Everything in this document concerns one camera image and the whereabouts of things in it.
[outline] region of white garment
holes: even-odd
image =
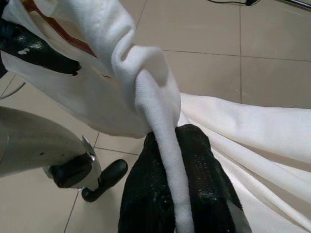
[[[10,0],[4,19],[23,25],[79,61],[82,69],[77,76],[60,74],[1,52],[6,68],[96,130],[132,137],[154,131],[177,231],[194,232],[188,181],[174,133],[180,95],[161,50],[132,45],[134,23],[117,0],[36,2],[47,16],[74,22],[98,59],[69,45],[41,17],[29,15],[19,0]],[[311,232],[311,110],[186,94],[181,108],[179,125],[191,122],[210,138],[254,233]]]

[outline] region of white towel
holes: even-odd
[[[117,0],[36,3],[47,16],[74,24],[98,58],[69,45],[41,17],[28,14],[19,0],[10,0],[4,19],[23,25],[79,61],[82,69],[77,76],[60,74],[1,52],[6,68],[96,130],[131,137],[154,131],[178,233],[194,232],[188,181],[174,134],[179,117],[179,125],[191,122],[210,138],[254,233],[311,232],[311,110],[186,94],[180,103],[161,50],[132,44],[133,20]]]

